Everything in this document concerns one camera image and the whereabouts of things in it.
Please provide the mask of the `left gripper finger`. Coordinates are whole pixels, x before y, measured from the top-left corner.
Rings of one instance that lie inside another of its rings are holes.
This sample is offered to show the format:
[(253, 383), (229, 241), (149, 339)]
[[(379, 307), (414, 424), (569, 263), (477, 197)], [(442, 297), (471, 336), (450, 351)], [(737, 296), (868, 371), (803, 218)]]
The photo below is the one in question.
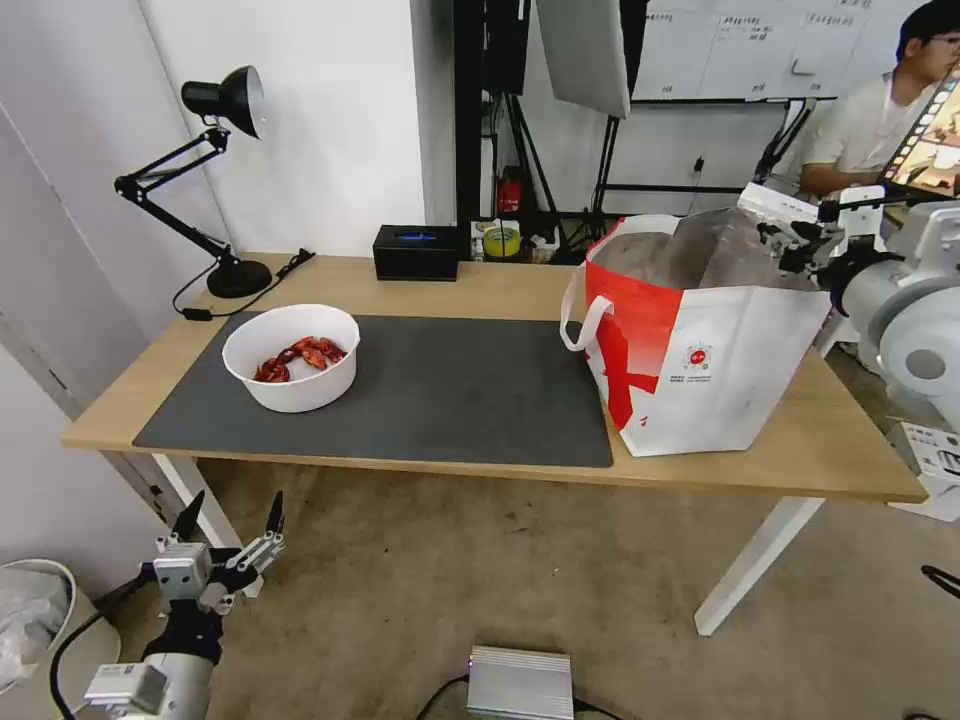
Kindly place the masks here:
[(177, 515), (170, 533), (157, 539), (158, 557), (199, 557), (202, 554), (205, 545), (193, 542), (192, 537), (197, 530), (205, 495), (206, 492), (201, 490)]
[(285, 550), (284, 492), (278, 491), (267, 515), (264, 532), (230, 557), (221, 570), (221, 584), (229, 593), (250, 589)]

